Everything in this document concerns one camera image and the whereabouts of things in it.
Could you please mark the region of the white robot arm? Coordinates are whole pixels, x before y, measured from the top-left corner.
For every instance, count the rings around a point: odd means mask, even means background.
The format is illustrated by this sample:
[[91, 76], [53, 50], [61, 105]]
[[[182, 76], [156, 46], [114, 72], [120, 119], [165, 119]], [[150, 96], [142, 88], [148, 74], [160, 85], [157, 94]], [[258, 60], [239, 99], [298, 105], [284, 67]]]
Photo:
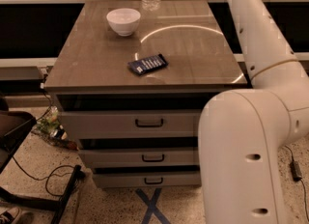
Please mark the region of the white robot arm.
[[201, 113], [206, 224], [290, 224], [278, 150], [309, 132], [309, 77], [262, 0], [227, 2], [252, 86]]

